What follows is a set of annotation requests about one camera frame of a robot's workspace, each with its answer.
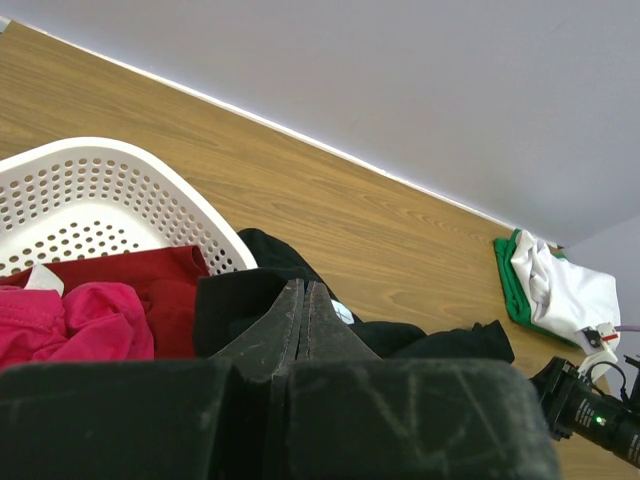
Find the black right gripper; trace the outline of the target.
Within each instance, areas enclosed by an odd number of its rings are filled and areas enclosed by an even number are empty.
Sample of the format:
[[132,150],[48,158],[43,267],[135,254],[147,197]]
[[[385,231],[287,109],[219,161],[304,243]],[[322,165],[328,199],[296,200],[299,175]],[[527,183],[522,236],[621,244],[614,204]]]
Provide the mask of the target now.
[[639,466],[639,381],[620,394],[604,393],[592,378],[571,362],[553,358],[531,378],[551,437],[557,441],[576,433],[637,468]]

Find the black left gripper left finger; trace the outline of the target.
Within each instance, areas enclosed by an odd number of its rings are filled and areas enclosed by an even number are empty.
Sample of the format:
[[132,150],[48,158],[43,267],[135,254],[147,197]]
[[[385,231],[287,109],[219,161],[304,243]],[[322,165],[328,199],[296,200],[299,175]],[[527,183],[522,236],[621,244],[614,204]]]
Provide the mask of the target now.
[[305,286],[189,361],[35,363],[1,376],[5,479],[278,479]]

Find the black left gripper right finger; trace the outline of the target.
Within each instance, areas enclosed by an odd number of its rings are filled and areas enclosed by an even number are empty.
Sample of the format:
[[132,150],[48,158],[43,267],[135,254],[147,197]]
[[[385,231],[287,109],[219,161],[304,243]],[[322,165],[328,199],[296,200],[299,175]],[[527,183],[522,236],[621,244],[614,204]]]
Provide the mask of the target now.
[[383,360],[323,314],[272,384],[268,479],[556,479],[531,383],[488,359]]

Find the black t shirt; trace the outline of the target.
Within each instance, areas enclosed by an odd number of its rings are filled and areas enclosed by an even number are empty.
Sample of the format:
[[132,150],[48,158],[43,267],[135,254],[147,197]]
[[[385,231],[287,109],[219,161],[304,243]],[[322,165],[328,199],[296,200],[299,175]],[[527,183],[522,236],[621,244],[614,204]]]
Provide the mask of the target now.
[[507,334],[497,320],[430,334],[406,323],[364,322],[292,246],[256,228],[244,229],[238,236],[257,267],[199,280],[192,333],[199,357],[211,357],[230,345],[269,312],[289,282],[301,281],[301,338],[325,314],[382,359],[488,359],[508,364],[515,360]]

